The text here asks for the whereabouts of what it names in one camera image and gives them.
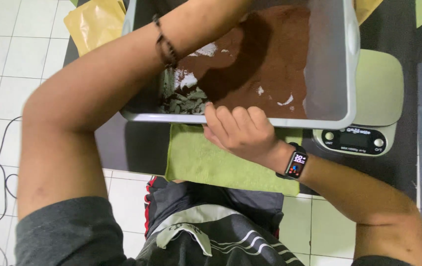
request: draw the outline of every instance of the black shorts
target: black shorts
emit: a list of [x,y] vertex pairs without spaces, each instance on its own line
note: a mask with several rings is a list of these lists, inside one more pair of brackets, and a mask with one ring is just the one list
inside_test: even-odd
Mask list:
[[189,181],[167,182],[162,177],[152,177],[145,196],[145,237],[168,216],[202,204],[216,204],[233,209],[247,216],[258,226],[278,238],[283,218],[283,194],[225,188]]

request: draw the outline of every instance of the white tile floor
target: white tile floor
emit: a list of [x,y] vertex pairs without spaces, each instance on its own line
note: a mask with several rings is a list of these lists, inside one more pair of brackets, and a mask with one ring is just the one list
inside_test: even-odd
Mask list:
[[[69,0],[0,0],[0,142],[7,123],[21,114],[32,91],[62,67],[70,36],[63,18],[73,8]],[[1,154],[7,175],[18,171],[20,125],[13,122],[9,128]],[[132,217],[143,217],[150,177],[108,169],[104,174],[114,215],[124,230],[124,251],[135,257],[144,243],[145,219]],[[0,172],[0,214],[2,185]],[[7,185],[15,192],[17,179],[9,178]],[[285,197],[283,212],[280,239],[305,265],[350,265],[355,224],[324,198]],[[6,213],[0,220],[0,247],[9,264],[14,264],[17,206],[9,195]],[[0,266],[3,263],[0,252]]]

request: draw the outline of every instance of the digital kitchen scale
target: digital kitchen scale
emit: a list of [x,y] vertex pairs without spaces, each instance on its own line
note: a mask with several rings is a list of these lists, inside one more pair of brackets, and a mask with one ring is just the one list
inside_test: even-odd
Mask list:
[[318,144],[353,155],[386,154],[403,107],[403,71],[390,54],[361,49],[356,71],[356,118],[341,130],[313,130]]

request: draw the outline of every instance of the person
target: person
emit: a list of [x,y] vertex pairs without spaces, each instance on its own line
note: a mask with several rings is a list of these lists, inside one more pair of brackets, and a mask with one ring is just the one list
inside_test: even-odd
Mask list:
[[[179,59],[227,33],[249,5],[250,0],[189,0],[161,17],[160,28]],[[125,257],[94,131],[165,69],[158,35],[151,23],[87,53],[26,102],[17,264],[302,265],[277,239],[281,194],[164,179],[149,182],[143,249],[135,259]],[[276,139],[261,109],[231,111],[208,103],[205,117],[209,141],[285,172],[295,148]],[[422,266],[422,219],[408,197],[364,173],[308,156],[299,182],[357,223],[354,266]]]

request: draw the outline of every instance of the hand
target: hand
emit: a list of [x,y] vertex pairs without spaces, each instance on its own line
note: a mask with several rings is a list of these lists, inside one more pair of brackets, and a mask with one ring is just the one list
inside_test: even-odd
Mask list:
[[[258,107],[236,107],[232,113],[225,107],[217,109],[211,102],[204,110],[208,124],[203,125],[204,136],[223,150],[262,166],[283,172],[291,156],[291,148],[275,136],[275,130]],[[283,155],[285,163],[280,162]]]

